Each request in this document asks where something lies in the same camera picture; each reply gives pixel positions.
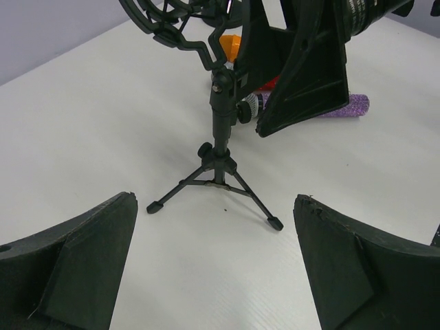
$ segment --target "camera lens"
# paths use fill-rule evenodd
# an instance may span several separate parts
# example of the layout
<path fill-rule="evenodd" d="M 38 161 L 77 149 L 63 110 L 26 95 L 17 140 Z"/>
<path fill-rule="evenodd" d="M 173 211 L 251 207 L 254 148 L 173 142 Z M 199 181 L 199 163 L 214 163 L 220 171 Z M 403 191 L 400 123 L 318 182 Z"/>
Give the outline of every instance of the camera lens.
<path fill-rule="evenodd" d="M 411 0 L 347 0 L 346 23 L 351 36 L 359 34 L 381 19 Z"/>

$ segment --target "white surface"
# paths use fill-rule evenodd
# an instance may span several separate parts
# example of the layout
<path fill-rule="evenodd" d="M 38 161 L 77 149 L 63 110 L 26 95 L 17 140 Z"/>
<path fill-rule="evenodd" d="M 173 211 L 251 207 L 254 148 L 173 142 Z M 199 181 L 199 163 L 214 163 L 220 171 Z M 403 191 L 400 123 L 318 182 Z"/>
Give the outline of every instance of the white surface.
<path fill-rule="evenodd" d="M 422 243 L 439 224 L 438 40 L 383 19 L 347 47 L 367 116 L 310 120 L 266 139 L 254 124 L 234 128 L 239 170 L 282 219 L 281 233 L 250 199 L 214 188 L 186 188 L 145 212 L 211 141 L 210 74 L 196 53 L 128 22 L 9 82 L 0 88 L 0 244 L 133 191 L 140 211 L 112 329 L 319 329 L 297 194 Z"/>

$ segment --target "microphone stand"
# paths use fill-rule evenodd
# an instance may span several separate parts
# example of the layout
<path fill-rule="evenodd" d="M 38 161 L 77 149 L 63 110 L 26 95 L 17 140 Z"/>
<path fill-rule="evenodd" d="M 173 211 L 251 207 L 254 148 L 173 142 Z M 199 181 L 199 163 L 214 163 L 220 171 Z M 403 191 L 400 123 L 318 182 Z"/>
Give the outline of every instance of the microphone stand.
<path fill-rule="evenodd" d="M 214 146 L 206 142 L 199 151 L 201 166 L 181 180 L 168 194 L 160 200 L 154 201 L 146 210 L 149 214 L 160 211 L 164 204 L 174 197 L 186 186 L 210 186 L 221 188 L 226 191 L 237 193 L 252 198 L 257 206 L 267 217 L 268 223 L 273 229 L 281 231 L 284 225 L 274 217 L 266 208 L 263 202 L 255 195 L 245 180 L 237 172 L 237 163 L 231 158 L 228 149 L 228 142 L 232 132 L 232 126 L 237 122 L 237 76 L 234 71 L 222 67 L 214 72 L 212 79 L 212 89 L 210 94 L 210 106 L 212 107 L 212 134 L 214 136 Z M 213 180 L 197 180 L 203 172 L 214 171 Z M 233 176 L 242 189 L 231 187 L 226 184 L 226 173 Z"/>

